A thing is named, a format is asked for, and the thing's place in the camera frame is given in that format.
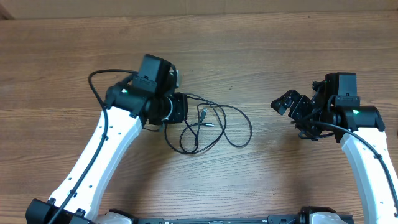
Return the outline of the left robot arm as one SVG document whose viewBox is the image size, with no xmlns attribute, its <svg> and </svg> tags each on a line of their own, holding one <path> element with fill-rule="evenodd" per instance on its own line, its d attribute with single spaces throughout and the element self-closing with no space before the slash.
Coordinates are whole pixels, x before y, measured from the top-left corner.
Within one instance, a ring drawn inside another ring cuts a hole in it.
<svg viewBox="0 0 398 224">
<path fill-rule="evenodd" d="M 166 126 L 187 118 L 187 98 L 175 90 L 181 76 L 169 61 L 146 54 L 138 71 L 109 87 L 99 98 L 102 112 L 96 129 L 73 169 L 44 202 L 31 201 L 28 224 L 137 223 L 133 215 L 109 210 L 99 215 L 114 171 L 146 123 Z"/>
</svg>

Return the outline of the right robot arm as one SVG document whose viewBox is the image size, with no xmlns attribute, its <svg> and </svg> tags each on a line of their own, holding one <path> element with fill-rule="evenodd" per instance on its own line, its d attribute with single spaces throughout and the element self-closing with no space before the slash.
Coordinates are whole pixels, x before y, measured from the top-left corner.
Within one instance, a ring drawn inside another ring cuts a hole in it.
<svg viewBox="0 0 398 224">
<path fill-rule="evenodd" d="M 397 174 L 386 127 L 376 107 L 361 105 L 356 74 L 329 73 L 312 88 L 312 98 L 288 90 L 271 108 L 292 118 L 300 139 L 335 137 L 352 168 L 365 223 L 397 223 Z"/>
</svg>

